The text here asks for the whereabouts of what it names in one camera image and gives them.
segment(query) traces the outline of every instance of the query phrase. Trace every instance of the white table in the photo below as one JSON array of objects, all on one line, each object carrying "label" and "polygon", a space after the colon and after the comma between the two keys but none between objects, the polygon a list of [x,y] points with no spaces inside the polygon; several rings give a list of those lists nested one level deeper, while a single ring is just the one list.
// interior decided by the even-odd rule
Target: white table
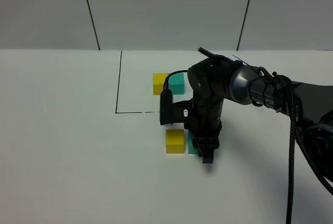
[{"label": "white table", "polygon": [[[219,53],[333,84],[333,52]],[[158,111],[152,74],[201,59],[123,51],[118,112]],[[286,116],[225,101],[208,169],[193,155],[165,154],[158,112],[115,114],[119,65],[120,51],[0,51],[0,223],[284,223]],[[296,147],[293,223],[332,223],[332,207]]]}]

